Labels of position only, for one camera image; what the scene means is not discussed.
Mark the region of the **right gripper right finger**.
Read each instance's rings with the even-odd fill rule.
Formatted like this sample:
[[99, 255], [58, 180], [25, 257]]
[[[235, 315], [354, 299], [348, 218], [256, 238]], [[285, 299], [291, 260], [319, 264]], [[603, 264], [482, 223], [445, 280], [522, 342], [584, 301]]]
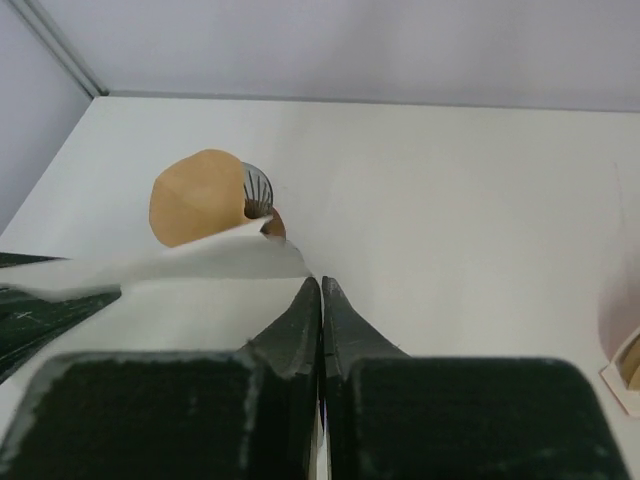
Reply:
[[413, 357], [323, 279], [333, 479], [626, 479], [598, 398], [553, 358]]

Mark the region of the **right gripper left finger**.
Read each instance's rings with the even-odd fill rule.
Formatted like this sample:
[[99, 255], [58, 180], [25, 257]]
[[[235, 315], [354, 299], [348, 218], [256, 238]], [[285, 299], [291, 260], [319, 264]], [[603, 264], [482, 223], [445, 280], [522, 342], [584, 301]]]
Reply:
[[321, 292], [236, 351], [78, 352], [33, 376], [1, 444], [5, 479], [312, 479]]

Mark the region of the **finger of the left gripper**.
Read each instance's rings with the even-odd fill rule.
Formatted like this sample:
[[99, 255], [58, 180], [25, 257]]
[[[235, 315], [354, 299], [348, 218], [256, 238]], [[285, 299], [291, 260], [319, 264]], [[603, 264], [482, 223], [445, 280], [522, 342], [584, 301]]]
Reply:
[[1, 285], [1, 380], [6, 381], [53, 340], [99, 313], [119, 289], [64, 300], [43, 300], [20, 287]]

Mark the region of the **white paper coffee filter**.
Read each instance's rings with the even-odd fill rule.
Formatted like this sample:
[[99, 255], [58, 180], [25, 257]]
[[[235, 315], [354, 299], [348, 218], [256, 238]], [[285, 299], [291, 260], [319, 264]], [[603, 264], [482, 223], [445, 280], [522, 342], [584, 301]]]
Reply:
[[164, 279], [279, 279], [310, 274], [305, 264], [263, 235], [267, 218], [152, 254], [55, 259], [3, 267], [1, 285], [64, 301]]

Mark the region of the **brown paper coffee filter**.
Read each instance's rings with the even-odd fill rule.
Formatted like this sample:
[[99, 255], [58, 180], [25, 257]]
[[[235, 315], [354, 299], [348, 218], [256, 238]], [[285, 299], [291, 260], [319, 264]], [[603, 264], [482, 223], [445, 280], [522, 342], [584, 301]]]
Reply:
[[244, 179], [242, 162], [222, 150], [202, 150], [169, 166], [151, 191], [154, 236], [176, 247], [246, 224]]

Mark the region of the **clear grey glass dripper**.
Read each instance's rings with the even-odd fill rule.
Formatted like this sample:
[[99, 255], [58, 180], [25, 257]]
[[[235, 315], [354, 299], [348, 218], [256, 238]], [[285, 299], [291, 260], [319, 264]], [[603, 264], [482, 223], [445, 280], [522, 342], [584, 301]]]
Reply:
[[273, 188], [267, 175], [250, 163], [243, 163], [244, 215], [253, 220], [271, 214], [273, 208]]

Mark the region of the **glass server with handle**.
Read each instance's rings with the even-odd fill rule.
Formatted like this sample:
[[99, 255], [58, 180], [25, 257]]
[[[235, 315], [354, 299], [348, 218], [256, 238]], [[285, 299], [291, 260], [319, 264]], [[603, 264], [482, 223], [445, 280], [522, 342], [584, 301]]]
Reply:
[[287, 238], [281, 236], [269, 236], [269, 239], [275, 244], [282, 247], [289, 255], [295, 256], [301, 261], [304, 260], [301, 251]]

